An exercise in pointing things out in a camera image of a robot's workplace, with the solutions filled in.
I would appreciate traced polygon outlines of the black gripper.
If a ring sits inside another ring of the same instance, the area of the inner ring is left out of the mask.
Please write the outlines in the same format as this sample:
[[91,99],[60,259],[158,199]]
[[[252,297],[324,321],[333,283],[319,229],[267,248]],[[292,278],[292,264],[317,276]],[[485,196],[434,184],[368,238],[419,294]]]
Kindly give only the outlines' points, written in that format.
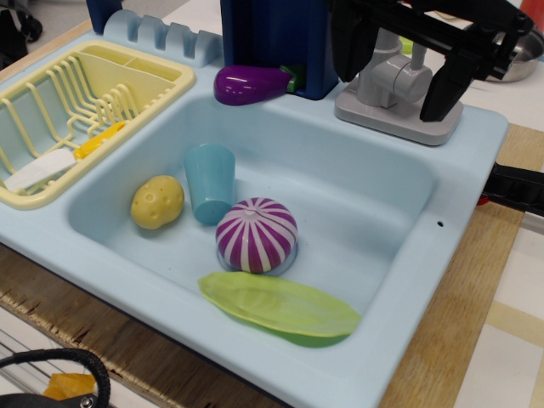
[[423,122],[443,121],[474,78],[501,79],[518,40],[533,27],[508,1],[331,2],[332,57],[342,82],[351,82],[370,63],[380,29],[446,57],[423,102]]

